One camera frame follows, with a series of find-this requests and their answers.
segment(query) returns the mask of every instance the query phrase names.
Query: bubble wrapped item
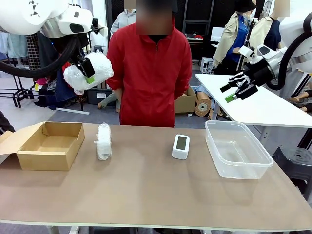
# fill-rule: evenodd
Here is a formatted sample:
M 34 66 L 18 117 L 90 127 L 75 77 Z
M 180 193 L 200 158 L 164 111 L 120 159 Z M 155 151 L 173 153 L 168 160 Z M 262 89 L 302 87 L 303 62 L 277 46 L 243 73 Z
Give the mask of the bubble wrapped item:
M 106 160 L 112 155 L 111 127 L 103 123 L 97 129 L 97 157 L 99 160 Z
M 102 52 L 92 52 L 86 57 L 89 58 L 95 71 L 95 74 L 90 78 L 91 80 L 94 79 L 93 82 L 88 83 L 81 70 L 75 65 L 67 67 L 64 72 L 64 80 L 77 95 L 83 95 L 85 90 L 92 89 L 114 75 L 112 63 Z

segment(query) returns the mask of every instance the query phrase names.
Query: black hose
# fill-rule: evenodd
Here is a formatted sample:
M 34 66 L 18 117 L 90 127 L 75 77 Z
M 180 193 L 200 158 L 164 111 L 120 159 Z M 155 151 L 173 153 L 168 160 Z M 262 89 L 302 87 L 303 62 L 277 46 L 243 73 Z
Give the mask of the black hose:
M 76 36 L 73 36 L 71 40 L 68 42 L 66 48 L 64 49 L 61 56 L 55 60 L 50 65 L 38 69 L 38 70 L 26 70 L 26 69 L 20 69 L 15 68 L 10 65 L 7 65 L 4 62 L 0 62 L 0 71 L 4 71 L 8 74 L 19 76 L 19 77 L 29 77 L 29 78 L 43 78 L 46 76 L 51 75 L 51 73 L 57 71 L 60 69 L 63 65 L 68 62 L 68 60 L 71 58 L 73 53 L 78 47 L 79 40 Z
M 278 74 L 278 84 L 274 85 L 270 82 L 267 83 L 267 86 L 270 89 L 273 90 L 281 90 L 285 86 L 285 80 L 286 80 L 286 73 L 287 73 L 287 66 L 290 61 L 290 59 L 293 56 L 293 53 L 295 50 L 299 47 L 299 45 L 304 42 L 306 39 L 312 36 L 311 32 L 305 32 L 298 36 L 293 43 L 288 47 L 287 51 L 284 54 L 284 57 L 282 58 L 281 65 L 279 68 L 279 74 Z

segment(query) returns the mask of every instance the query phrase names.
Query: clear plastic container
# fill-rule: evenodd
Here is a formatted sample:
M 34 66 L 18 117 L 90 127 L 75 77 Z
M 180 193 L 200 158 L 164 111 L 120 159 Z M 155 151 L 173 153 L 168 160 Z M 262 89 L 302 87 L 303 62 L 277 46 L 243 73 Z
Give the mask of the clear plastic container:
M 220 176 L 261 179 L 273 159 L 245 124 L 207 121 L 206 142 Z

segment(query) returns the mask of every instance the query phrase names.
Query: cardboard box flap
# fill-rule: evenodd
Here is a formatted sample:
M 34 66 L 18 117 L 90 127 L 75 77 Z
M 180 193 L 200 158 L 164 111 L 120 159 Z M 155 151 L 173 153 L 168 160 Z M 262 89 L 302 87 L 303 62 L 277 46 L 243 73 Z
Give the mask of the cardboard box flap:
M 26 143 L 26 141 L 43 124 L 44 122 L 29 126 L 26 128 L 22 128 L 16 131 L 15 133 L 3 134 L 0 138 L 0 155 L 8 155 L 8 154 L 17 153 L 20 150 L 20 148 Z

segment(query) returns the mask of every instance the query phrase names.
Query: brown table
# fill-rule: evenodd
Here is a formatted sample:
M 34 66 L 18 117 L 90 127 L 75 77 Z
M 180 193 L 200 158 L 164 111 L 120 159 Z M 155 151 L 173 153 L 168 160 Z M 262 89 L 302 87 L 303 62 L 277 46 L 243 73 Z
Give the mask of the brown table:
M 258 181 L 221 178 L 205 130 L 112 126 L 113 156 L 96 158 L 98 125 L 69 172 L 0 165 L 1 222 L 217 230 L 312 229 L 312 209 L 275 164 Z M 190 136 L 187 160 L 171 157 L 176 134 Z

